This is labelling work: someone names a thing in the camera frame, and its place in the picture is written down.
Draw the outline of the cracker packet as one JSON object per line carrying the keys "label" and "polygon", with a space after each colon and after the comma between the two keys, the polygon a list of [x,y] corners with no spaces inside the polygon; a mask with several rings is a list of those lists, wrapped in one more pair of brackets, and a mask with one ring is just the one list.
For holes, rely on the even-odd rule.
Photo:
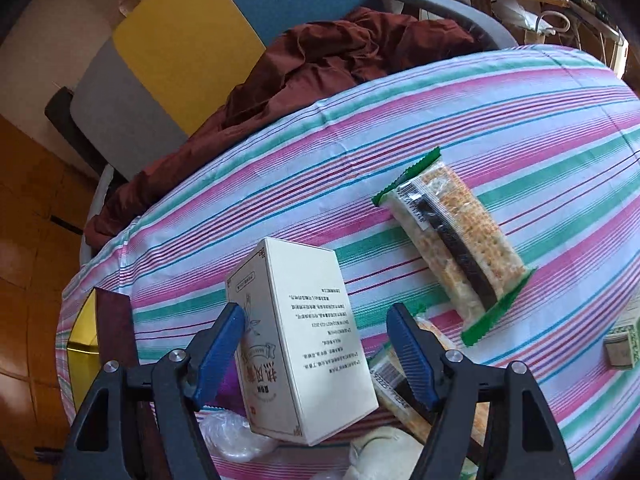
{"label": "cracker packet", "polygon": [[[390,411],[416,440],[425,443],[434,424],[435,414],[424,408],[414,397],[397,354],[389,342],[383,344],[372,356],[369,367],[378,403]],[[488,403],[477,404],[465,465],[477,466],[480,463],[488,413]]]}
{"label": "cracker packet", "polygon": [[405,231],[462,319],[467,347],[504,317],[534,274],[463,180],[428,152],[372,197]]}

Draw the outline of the white carton box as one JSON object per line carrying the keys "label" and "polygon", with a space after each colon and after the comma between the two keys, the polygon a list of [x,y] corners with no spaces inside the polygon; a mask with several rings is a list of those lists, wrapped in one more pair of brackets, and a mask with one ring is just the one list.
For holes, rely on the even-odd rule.
{"label": "white carton box", "polygon": [[335,252],[266,237],[228,276],[250,429],[314,446],[378,408]]}

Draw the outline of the white sock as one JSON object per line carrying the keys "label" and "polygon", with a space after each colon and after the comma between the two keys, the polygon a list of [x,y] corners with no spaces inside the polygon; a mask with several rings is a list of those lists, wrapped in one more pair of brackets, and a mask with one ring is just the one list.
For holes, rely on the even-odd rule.
{"label": "white sock", "polygon": [[409,479],[423,445],[404,430],[376,428],[350,442],[343,479]]}

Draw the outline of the green tea box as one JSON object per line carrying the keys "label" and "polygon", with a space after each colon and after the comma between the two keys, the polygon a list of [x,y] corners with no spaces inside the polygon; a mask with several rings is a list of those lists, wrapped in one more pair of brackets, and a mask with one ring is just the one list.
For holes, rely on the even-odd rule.
{"label": "green tea box", "polygon": [[639,362],[639,305],[627,304],[604,337],[604,348],[612,367],[634,368]]}

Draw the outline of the gold tin box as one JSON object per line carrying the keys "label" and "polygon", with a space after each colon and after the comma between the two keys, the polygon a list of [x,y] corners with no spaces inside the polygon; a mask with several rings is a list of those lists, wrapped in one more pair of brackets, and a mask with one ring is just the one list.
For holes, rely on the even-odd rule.
{"label": "gold tin box", "polygon": [[76,410],[107,361],[115,360],[124,367],[138,365],[129,297],[94,288],[70,331],[66,356]]}

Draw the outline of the striped bed sheet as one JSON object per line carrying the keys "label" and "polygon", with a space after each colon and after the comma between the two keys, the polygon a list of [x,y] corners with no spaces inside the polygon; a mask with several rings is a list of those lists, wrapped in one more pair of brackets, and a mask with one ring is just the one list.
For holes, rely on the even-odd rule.
{"label": "striped bed sheet", "polygon": [[267,237],[331,249],[364,352],[404,304],[472,361],[523,362],[579,479],[639,442],[639,372],[605,338],[639,289],[639,99],[591,55],[477,53],[321,100],[252,134],[110,240],[66,286],[66,347],[96,289],[126,295],[142,363],[216,320]]}

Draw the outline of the wooden wardrobe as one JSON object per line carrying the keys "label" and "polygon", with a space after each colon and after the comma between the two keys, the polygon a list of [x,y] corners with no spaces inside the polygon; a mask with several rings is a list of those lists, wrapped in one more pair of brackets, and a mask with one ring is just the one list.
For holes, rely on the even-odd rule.
{"label": "wooden wardrobe", "polygon": [[50,479],[68,422],[54,338],[96,180],[1,122],[1,475]]}

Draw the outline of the maroon blanket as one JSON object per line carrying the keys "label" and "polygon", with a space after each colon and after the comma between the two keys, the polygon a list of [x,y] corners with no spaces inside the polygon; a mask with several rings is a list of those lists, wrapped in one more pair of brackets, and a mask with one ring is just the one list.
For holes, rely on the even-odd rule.
{"label": "maroon blanket", "polygon": [[480,52],[477,34],[450,18],[360,6],[335,21],[295,26],[265,50],[242,84],[177,151],[121,185],[87,223],[97,252],[195,171],[252,134],[315,102],[378,78]]}

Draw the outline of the grey yellow blue headboard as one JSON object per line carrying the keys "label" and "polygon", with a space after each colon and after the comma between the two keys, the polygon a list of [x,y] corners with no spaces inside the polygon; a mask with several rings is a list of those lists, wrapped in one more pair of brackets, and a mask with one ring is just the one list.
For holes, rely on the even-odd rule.
{"label": "grey yellow blue headboard", "polygon": [[[89,64],[70,114],[105,161],[132,178],[186,142],[281,32],[383,1],[142,0]],[[515,46],[499,22],[463,3],[400,1],[452,18],[485,50]]]}

